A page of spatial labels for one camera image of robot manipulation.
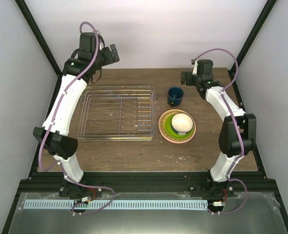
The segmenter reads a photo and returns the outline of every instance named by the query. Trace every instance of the plate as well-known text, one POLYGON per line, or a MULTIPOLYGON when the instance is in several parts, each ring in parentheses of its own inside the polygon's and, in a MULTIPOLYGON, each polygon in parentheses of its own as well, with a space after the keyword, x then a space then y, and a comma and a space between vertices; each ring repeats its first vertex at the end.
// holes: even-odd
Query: plate
POLYGON ((169 142, 177 143, 177 144, 186 143, 187 141, 191 140, 196 133, 196 123, 194 122, 193 118, 192 118, 192 121, 193 121, 192 129, 186 135, 182 136, 182 135, 176 134, 172 130, 172 127, 171 127, 172 118, 174 117, 174 115, 179 114, 179 113, 187 114, 190 118, 192 118, 191 115, 189 115, 185 111, 173 109, 173 110, 168 110, 165 113, 163 113, 159 119, 159 130, 160 130, 161 135, 169 142))

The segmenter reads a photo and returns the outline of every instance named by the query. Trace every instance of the green bowl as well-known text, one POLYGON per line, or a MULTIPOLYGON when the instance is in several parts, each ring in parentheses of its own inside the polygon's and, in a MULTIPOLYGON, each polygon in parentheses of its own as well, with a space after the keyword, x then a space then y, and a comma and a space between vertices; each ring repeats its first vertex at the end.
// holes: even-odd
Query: green bowl
POLYGON ((171 127, 171 122, 172 122, 172 119, 173 117, 175 116, 176 114, 173 114, 173 115, 170 115, 166 120, 165 120, 165 130, 167 131, 167 133, 175 138, 175 139, 185 139, 185 138, 188 138, 192 133, 193 133, 193 130, 194 130, 194 126, 192 127, 192 129, 185 135, 179 135, 177 133, 175 133, 171 127))

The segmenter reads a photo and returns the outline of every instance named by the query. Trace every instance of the cable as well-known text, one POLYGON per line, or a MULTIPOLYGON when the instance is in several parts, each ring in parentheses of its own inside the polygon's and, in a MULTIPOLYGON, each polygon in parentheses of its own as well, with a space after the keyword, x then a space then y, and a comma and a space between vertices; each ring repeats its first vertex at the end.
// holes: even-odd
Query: cable
POLYGON ((101 73, 102 73, 101 71, 102 71, 102 69, 100 69, 100 73, 99 73, 99 77, 98 77, 97 81, 95 81, 95 82, 91 81, 92 84, 96 84, 100 80, 101 73))
POLYGON ((101 38, 101 39, 100 39, 100 41, 101 41, 101 43, 103 43, 103 48, 105 48, 105 47, 106 47, 106 45, 105 45, 105 41, 104 41, 104 38, 101 38))
POLYGON ((236 122, 236 118, 235 118, 235 115, 233 114, 232 110, 231 110, 231 107, 229 106, 229 104, 227 103, 225 97, 224 97, 224 92, 226 91, 226 89, 228 89, 230 86, 232 86, 232 84, 236 81, 237 79, 237 76, 238 76, 238 71, 239 71, 239 66, 238 66, 238 62, 237 62, 237 59, 236 57, 231 53, 229 52, 228 50, 225 50, 225 49, 221 49, 221 48, 214 48, 214 49, 210 49, 210 50, 207 50, 205 52, 203 52, 202 54, 198 55, 194 60, 197 60, 199 59, 201 56, 205 55, 206 53, 208 52, 211 52, 211 51, 223 51, 223 52, 226 52, 227 54, 229 54, 234 62, 235 62, 235 66, 236 66, 236 72, 235 72, 235 75, 234 75, 234 78, 232 79, 232 81, 225 86, 225 88, 222 90, 221 92, 221 97, 225 103, 225 105, 227 106, 229 112, 230 112, 230 116, 231 116, 231 119, 233 121, 233 124, 235 126, 235 130, 236 130, 236 133, 237 133, 237 137, 238 137, 238 140, 239 140, 239 143, 240 143, 240 148, 241 148, 241 154, 238 155, 234 161, 232 162, 232 164, 230 165, 228 171, 226 172, 226 177, 227 179, 230 178, 230 172, 232 171, 232 169, 235 167, 237 161, 239 159, 241 159, 242 157, 245 156, 245 149, 244 149, 244 146, 243 146, 243 142, 242 142, 242 138, 241 138, 241 135, 240 135, 240 132, 239 132, 239 128, 238 128, 238 125, 237 125, 237 122, 236 122))
POLYGON ((96 199, 96 190, 92 189, 92 188, 89 188, 89 189, 87 189, 87 191, 93 191, 94 196, 93 196, 92 200, 95 200, 96 199))
MULTIPOLYGON (((81 34, 82 34, 82 27, 83 27, 83 25, 85 25, 85 24, 89 25, 89 26, 93 29, 93 32, 95 33, 95 35, 98 35, 98 34, 97 34, 97 30, 94 28, 94 26, 93 26, 92 24, 90 24, 89 22, 86 22, 86 21, 85 21, 85 22, 82 22, 81 25, 80 25, 80 29, 79 29, 79 30, 80 30, 80 33, 81 33, 81 34)), ((55 111, 54 111, 54 113, 53 113, 52 120, 51 120, 52 123, 54 123, 54 120, 55 120, 55 118, 56 118, 56 115, 57 115, 58 109, 59 109, 59 107, 60 107, 61 101, 62 101, 62 99, 64 98, 65 94, 67 93, 68 89, 71 87, 71 85, 72 85, 76 80, 80 79, 80 78, 91 68, 91 66, 93 65, 93 63, 94 63, 95 60, 96 60, 96 57, 97 57, 97 54, 98 54, 98 50, 99 50, 99 38, 98 38, 98 36, 97 36, 97 37, 96 37, 96 51, 95 51, 95 53, 94 53, 94 55, 93 55, 93 58, 92 58, 91 62, 90 62, 89 65, 88 65, 79 75, 77 75, 77 76, 66 86, 66 88, 64 89, 64 93, 60 96, 60 98, 59 98, 59 100, 58 100, 58 102, 57 102, 55 111)), ((49 133, 50 133, 50 131, 51 131, 51 129, 52 129, 52 126, 53 126, 53 124, 50 124, 50 125, 49 125, 49 127, 48 127, 48 129, 46 130, 46 133, 45 133, 45 135, 44 135, 44 137, 43 137, 43 140, 42 140, 42 142, 41 142, 41 145, 40 145, 39 154, 38 154, 38 163, 39 163, 39 166, 40 166, 41 170, 42 170, 43 172, 47 172, 47 171, 49 171, 52 167, 54 167, 56 164, 59 164, 60 167, 61 167, 61 170, 62 170, 62 172, 63 172, 63 174, 64 174, 64 177, 67 178, 69 181, 73 182, 74 184, 76 184, 76 185, 78 185, 78 186, 81 186, 81 187, 84 187, 84 188, 92 188, 92 189, 99 189, 99 188, 101 188, 101 189, 110 190, 110 191, 113 193, 113 198, 112 198, 106 205, 104 205, 103 207, 101 207, 101 208, 99 208, 99 209, 97 209, 97 210, 95 210, 95 211, 93 211, 93 212, 88 212, 88 213, 84 213, 84 214, 87 215, 87 214, 91 214, 91 213, 95 213, 95 212, 98 212, 98 211, 103 210, 104 208, 106 208, 107 206, 109 206, 109 205, 112 203, 112 201, 114 200, 115 192, 114 192, 114 190, 113 190, 112 188, 103 187, 103 186, 91 186, 91 185, 85 185, 85 184, 81 184, 81 183, 76 182, 75 180, 73 180, 71 177, 69 177, 69 176, 67 175, 67 173, 66 173, 66 171, 65 171, 65 169, 64 169, 64 167, 63 167, 63 165, 62 165, 62 163, 61 163, 61 161, 59 161, 59 160, 57 160, 55 163, 53 163, 48 169, 44 169, 44 168, 43 168, 43 165, 42 165, 42 152, 43 152, 43 148, 44 148, 45 142, 46 142, 46 140, 47 140, 47 137, 48 137, 48 135, 49 135, 49 133)))
MULTIPOLYGON (((244 199, 244 201, 241 203, 241 205, 238 207, 238 208, 236 208, 236 209, 234 209, 234 210, 232 210, 232 211, 228 211, 228 212, 224 212, 224 213, 217 213, 217 214, 219 214, 219 215, 229 215, 229 214, 232 214, 232 213, 235 213, 236 211, 238 211, 238 210, 240 210, 242 207, 244 207, 244 205, 245 205, 245 203, 247 202, 247 199, 248 199, 248 190, 247 190, 247 187, 246 187, 246 185, 244 184, 244 182, 242 182, 241 180, 239 180, 239 179, 229 179, 228 181, 230 181, 230 182, 232 182, 232 181, 237 181, 237 182, 239 182, 239 183, 241 183, 242 184, 242 186, 243 186, 243 188, 245 189, 245 199, 244 199)), ((215 214, 213 211, 211 211, 209 208, 208 208, 208 211, 211 213, 211 214, 215 214)))
POLYGON ((74 58, 74 57, 77 55, 78 51, 79 51, 79 49, 75 49, 75 50, 72 52, 72 54, 70 55, 70 57, 71 57, 71 58, 74 58))
POLYGON ((92 185, 85 185, 85 184, 78 183, 78 182, 76 182, 75 180, 73 180, 71 177, 69 177, 67 175, 67 172, 65 171, 64 167, 62 166, 62 163, 60 161, 58 161, 58 163, 60 165, 60 168, 61 168, 62 172, 64 173, 64 178, 70 180, 72 183, 74 183, 74 184, 76 184, 78 186, 84 187, 84 188, 106 189, 106 190, 109 190, 109 191, 111 191, 113 193, 113 197, 109 200, 109 202, 106 205, 104 205, 101 208, 99 208, 97 210, 94 210, 92 212, 84 212, 84 213, 82 213, 82 215, 89 215, 89 214, 92 214, 92 213, 95 213, 95 212, 98 212, 98 211, 102 211, 103 209, 105 209, 107 206, 109 206, 114 201, 115 191, 112 188, 105 187, 105 186, 92 186, 92 185))
MULTIPOLYGON (((98 35, 98 34, 97 34, 97 30, 94 28, 94 26, 91 25, 89 22, 86 22, 86 21, 85 21, 85 22, 82 22, 82 23, 80 24, 80 29, 79 29, 79 30, 80 30, 80 33, 81 33, 81 34, 82 34, 82 27, 83 27, 83 25, 85 25, 85 24, 89 25, 89 26, 93 29, 93 32, 95 33, 95 35, 98 35)), ((56 117, 56 115, 57 115, 59 106, 60 106, 60 104, 61 104, 62 99, 63 99, 64 96, 65 96, 65 93, 67 93, 67 90, 71 87, 71 85, 72 85, 76 80, 80 79, 80 78, 91 68, 91 66, 93 65, 93 63, 94 63, 95 60, 96 60, 96 57, 97 57, 97 54, 98 54, 98 50, 99 50, 99 38, 98 38, 98 36, 97 36, 97 37, 96 37, 95 53, 94 53, 94 56, 93 56, 91 62, 90 62, 89 65, 88 65, 79 75, 77 75, 77 76, 66 86, 66 88, 64 89, 64 94, 62 94, 62 95, 60 96, 60 98, 59 98, 59 100, 58 100, 58 103, 57 103, 57 106, 56 106, 56 108, 55 108, 55 111, 54 111, 54 113, 53 113, 52 120, 51 120, 52 123, 54 123, 54 120, 55 120, 55 117, 56 117)), ((40 168, 41 168, 41 170, 42 170, 43 172, 49 171, 52 167, 54 167, 54 166, 56 165, 56 162, 55 162, 55 163, 52 164, 48 169, 44 169, 44 168, 43 168, 43 165, 42 165, 42 152, 43 152, 44 145, 45 145, 45 142, 46 142, 46 140, 47 140, 47 137, 48 137, 48 135, 49 135, 49 133, 50 133, 50 130, 52 129, 52 126, 53 126, 53 125, 51 124, 51 125, 48 127, 48 129, 47 129, 47 131, 46 131, 46 133, 45 133, 45 135, 44 135, 44 137, 43 137, 43 141, 41 142, 40 150, 39 150, 39 154, 38 154, 39 166, 40 166, 40 168)))
POLYGON ((224 195, 225 195, 224 201, 226 201, 226 200, 227 200, 227 192, 226 192, 226 189, 223 189, 222 191, 224 192, 224 195))

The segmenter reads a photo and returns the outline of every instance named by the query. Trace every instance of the white wall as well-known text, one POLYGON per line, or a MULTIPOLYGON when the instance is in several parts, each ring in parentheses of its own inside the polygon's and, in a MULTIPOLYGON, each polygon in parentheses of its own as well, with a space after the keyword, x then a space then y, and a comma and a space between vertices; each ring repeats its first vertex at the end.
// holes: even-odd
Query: white wall
MULTIPOLYGON (((26 2, 61 68, 78 47, 82 21, 116 44, 120 62, 108 68, 169 68, 191 67, 191 59, 216 47, 237 55, 266 0, 26 2)), ((215 67, 233 64, 222 52, 210 58, 215 67)))
POLYGON ((257 143, 288 213, 288 0, 277 1, 239 69, 244 104, 257 118, 257 143))
POLYGON ((0 0, 0 233, 26 179, 56 75, 15 2, 0 0))

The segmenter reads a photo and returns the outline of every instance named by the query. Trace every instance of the clear plastic tray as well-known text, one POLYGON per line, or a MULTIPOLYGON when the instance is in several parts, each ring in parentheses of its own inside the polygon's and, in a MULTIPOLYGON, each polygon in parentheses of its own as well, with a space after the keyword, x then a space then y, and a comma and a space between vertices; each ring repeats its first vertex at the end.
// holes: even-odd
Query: clear plastic tray
POLYGON ((75 135, 82 140, 151 140, 152 86, 88 87, 78 102, 75 135))

